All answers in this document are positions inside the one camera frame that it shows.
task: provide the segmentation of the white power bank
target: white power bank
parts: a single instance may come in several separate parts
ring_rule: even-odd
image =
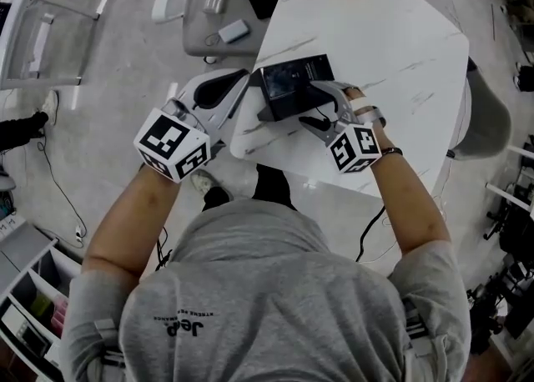
[[[230,44],[236,39],[244,37],[248,33],[250,33],[250,29],[243,19],[236,20],[230,25],[219,30],[220,39],[222,39],[226,44]]]

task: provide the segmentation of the gray t-shirt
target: gray t-shirt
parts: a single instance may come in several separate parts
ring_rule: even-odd
[[[100,271],[73,280],[67,382],[463,375],[469,312],[446,241],[407,254],[387,279],[332,254],[302,214],[242,200],[202,213],[172,260],[131,294]]]

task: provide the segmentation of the hand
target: hand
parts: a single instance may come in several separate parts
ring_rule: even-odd
[[[364,93],[359,88],[346,88],[343,91],[345,92],[345,96],[347,97],[347,100],[349,100],[349,102],[351,100],[356,100],[357,98],[365,97]],[[363,108],[354,111],[354,115],[366,113],[372,108],[372,106],[364,106]],[[394,147],[393,143],[385,135],[384,128],[382,127],[382,123],[379,120],[376,120],[373,123],[373,131],[375,132],[376,140],[378,141],[378,146],[380,147],[380,149]]]

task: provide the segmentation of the black bracelet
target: black bracelet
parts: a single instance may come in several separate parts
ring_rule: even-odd
[[[382,149],[382,157],[384,157],[388,153],[398,153],[400,155],[404,155],[402,153],[401,148],[385,148],[385,149]]]

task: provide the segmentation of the person's left arm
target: person's left arm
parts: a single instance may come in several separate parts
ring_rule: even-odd
[[[98,227],[82,273],[70,284],[60,345],[65,380],[117,380],[120,369],[104,357],[108,350],[118,349],[124,305],[139,283],[178,191],[179,184],[144,167]]]

